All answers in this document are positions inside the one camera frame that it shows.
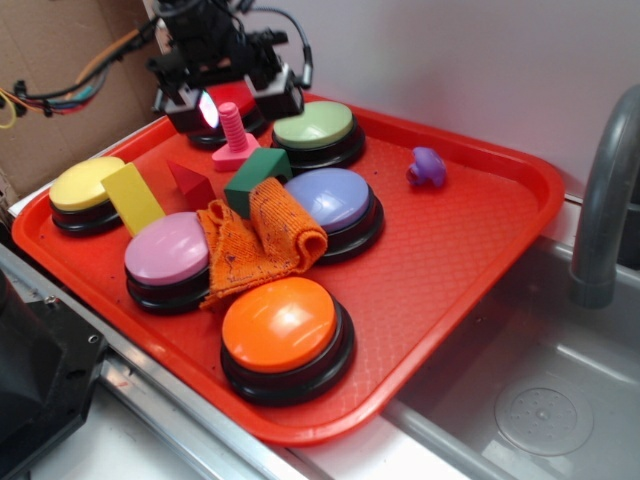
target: sink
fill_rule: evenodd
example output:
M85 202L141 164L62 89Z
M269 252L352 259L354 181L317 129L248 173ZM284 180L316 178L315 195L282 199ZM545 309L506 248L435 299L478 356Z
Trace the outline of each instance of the sink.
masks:
M584 309L571 254L537 240L384 415L471 478L640 478L640 276Z

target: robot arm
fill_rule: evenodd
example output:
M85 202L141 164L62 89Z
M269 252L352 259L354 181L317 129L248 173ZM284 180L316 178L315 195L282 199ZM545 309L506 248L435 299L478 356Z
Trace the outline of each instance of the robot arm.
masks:
M155 0L153 10L167 26L173 48L151 58L147 68L168 98L164 110L170 117L196 110L205 87L243 78L266 119L302 113L301 89L311 86L312 68L304 36L305 70L299 78L273 49L288 41L287 34L270 29L245 32L226 0Z

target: sink drain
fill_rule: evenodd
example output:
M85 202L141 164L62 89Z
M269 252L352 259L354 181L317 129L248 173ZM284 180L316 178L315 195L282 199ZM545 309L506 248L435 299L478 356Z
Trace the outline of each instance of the sink drain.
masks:
M564 455L591 435L593 413L584 395L550 376L510 384L498 396L495 415L502 434L535 455Z

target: pink button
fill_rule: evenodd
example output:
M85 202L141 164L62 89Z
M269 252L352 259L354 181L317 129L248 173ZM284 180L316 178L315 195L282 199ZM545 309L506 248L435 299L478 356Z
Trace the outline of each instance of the pink button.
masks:
M195 212L167 215L136 235L124 256L131 276L145 285L170 285L203 270L209 248Z

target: orange button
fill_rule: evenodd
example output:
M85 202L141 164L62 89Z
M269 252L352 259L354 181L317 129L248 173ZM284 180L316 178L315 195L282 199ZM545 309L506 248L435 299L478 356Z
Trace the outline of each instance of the orange button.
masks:
M336 330L333 299L319 284L290 277L238 298L222 325L222 340L241 366L259 373L294 370L316 358Z

